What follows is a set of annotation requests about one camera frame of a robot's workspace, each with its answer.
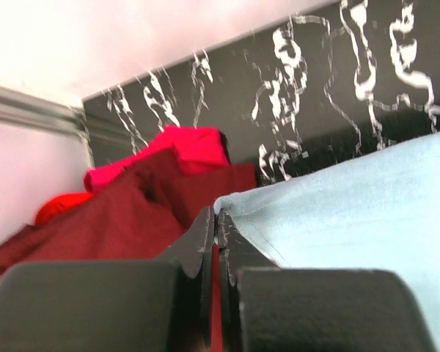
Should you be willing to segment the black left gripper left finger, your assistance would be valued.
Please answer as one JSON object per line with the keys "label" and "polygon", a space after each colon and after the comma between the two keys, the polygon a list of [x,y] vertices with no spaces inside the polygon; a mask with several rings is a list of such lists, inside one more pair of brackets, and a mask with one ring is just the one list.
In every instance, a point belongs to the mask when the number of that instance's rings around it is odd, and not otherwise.
{"label": "black left gripper left finger", "polygon": [[151,260],[16,265],[0,279],[0,351],[206,351],[215,214]]}

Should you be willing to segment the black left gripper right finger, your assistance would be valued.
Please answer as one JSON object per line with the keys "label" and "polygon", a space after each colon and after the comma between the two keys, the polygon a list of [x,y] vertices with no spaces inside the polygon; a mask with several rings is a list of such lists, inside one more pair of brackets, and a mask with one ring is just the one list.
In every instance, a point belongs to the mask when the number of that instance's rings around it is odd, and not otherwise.
{"label": "black left gripper right finger", "polygon": [[283,269],[216,218],[225,351],[434,351],[414,294],[381,270]]}

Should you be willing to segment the light blue t shirt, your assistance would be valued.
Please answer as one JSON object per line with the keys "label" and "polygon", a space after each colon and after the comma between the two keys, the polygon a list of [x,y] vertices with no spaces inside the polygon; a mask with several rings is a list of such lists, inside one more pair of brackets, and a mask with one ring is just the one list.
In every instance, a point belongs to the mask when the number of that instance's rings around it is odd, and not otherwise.
{"label": "light blue t shirt", "polygon": [[440,350],[440,132],[218,198],[283,268],[378,268],[413,290]]}

